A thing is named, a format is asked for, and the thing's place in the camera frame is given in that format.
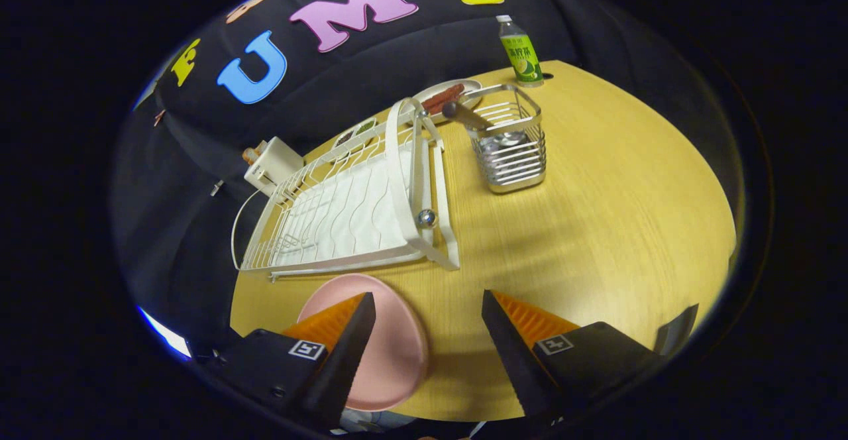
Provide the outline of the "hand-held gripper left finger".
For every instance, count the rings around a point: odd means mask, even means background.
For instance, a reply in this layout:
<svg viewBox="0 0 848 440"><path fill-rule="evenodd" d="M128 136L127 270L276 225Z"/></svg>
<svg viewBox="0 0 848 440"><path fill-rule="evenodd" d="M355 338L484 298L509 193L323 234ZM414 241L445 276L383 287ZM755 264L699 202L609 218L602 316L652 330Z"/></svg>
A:
<svg viewBox="0 0 848 440"><path fill-rule="evenodd" d="M281 333L255 329L188 370L216 394L286 431L329 431L342 412L376 321L372 292Z"/></svg>

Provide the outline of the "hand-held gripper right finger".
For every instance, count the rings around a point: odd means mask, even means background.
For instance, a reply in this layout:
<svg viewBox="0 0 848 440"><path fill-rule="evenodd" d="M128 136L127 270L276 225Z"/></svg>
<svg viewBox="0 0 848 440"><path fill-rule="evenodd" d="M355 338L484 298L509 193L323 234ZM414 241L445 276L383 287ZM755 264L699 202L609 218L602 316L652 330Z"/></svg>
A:
<svg viewBox="0 0 848 440"><path fill-rule="evenodd" d="M494 290L482 319L524 415L551 424L597 409L663 361L609 323L578 326Z"/></svg>

